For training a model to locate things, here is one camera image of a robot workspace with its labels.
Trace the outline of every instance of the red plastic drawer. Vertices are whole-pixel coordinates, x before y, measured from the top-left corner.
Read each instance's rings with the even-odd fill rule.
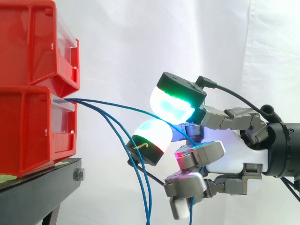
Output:
[[[79,42],[52,0],[0,0],[1,85],[43,85],[61,98],[79,90]]]
[[[76,153],[77,105],[42,86],[0,86],[0,174],[22,177]]]

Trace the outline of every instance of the cable connector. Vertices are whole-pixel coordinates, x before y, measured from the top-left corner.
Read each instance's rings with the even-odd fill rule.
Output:
[[[195,82],[199,87],[204,88],[216,88],[217,83],[204,77],[204,76],[199,76],[197,81]]]

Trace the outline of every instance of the white fabric background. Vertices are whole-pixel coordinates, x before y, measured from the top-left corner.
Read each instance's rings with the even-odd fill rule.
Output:
[[[300,122],[300,5],[297,0],[56,0],[80,40],[78,98],[151,111],[149,98],[163,71],[195,81],[206,76],[257,106],[271,104],[286,122]],[[244,106],[218,90],[207,105]],[[130,133],[148,117],[101,106]],[[176,172],[172,143],[156,167],[160,179]],[[79,106],[77,157],[86,179],[63,202],[58,225],[145,224],[134,170],[117,137],[96,112]],[[153,225],[175,221],[164,189],[153,181]],[[194,208],[193,224],[265,225],[298,221],[299,204],[280,180],[263,177],[247,196],[218,194]]]

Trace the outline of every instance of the metal bolt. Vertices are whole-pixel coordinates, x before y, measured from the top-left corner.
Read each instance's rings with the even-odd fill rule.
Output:
[[[79,168],[74,169],[73,180],[83,181],[84,177],[85,177],[85,169],[79,169]]]

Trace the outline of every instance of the robotic hand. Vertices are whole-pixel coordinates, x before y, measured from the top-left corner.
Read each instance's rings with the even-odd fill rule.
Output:
[[[220,111],[204,105],[204,87],[230,93],[251,108]],[[189,216],[192,198],[195,204],[217,193],[246,195],[248,179],[261,179],[262,174],[281,178],[286,185],[284,176],[295,177],[295,183],[290,185],[300,189],[300,124],[283,123],[272,106],[258,109],[207,78],[200,76],[192,83],[167,72],[157,83],[150,104],[157,116],[178,124],[172,129],[172,142],[186,140],[182,133],[194,141],[187,140],[175,152],[180,171],[165,179],[164,188],[175,219]],[[162,148],[141,136],[134,135],[133,139],[141,146],[144,161],[155,166],[163,155]],[[136,155],[131,142],[127,147]],[[209,173],[221,175],[211,180],[205,178]]]

